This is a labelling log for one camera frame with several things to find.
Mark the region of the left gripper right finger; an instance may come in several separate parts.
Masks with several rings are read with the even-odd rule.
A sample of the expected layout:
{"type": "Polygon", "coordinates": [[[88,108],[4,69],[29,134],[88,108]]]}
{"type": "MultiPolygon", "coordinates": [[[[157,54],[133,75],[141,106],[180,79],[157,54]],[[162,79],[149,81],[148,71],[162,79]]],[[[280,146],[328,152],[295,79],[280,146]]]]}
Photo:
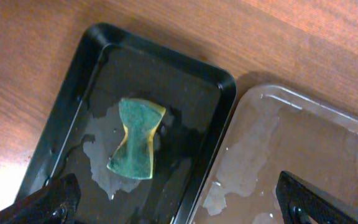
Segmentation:
{"type": "Polygon", "coordinates": [[[285,224],[358,224],[354,209],[289,171],[281,171],[276,195],[285,224]]]}

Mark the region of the green yellow sponge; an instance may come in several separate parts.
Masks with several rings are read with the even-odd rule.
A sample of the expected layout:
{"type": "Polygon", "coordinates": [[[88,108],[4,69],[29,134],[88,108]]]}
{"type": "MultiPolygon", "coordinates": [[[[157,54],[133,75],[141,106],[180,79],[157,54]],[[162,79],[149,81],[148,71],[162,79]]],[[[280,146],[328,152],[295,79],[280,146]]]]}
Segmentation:
{"type": "Polygon", "coordinates": [[[154,136],[166,108],[139,98],[123,98],[119,117],[124,138],[110,157],[107,168],[117,175],[149,180],[154,175],[154,136]]]}

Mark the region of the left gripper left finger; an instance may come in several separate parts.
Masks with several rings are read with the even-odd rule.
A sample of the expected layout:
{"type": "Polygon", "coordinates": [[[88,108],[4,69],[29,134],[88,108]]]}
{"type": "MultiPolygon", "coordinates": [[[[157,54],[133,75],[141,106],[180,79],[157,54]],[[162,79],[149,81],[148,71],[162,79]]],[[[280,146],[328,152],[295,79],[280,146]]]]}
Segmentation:
{"type": "Polygon", "coordinates": [[[0,211],[0,224],[75,223],[81,190],[68,174],[0,211]]]}

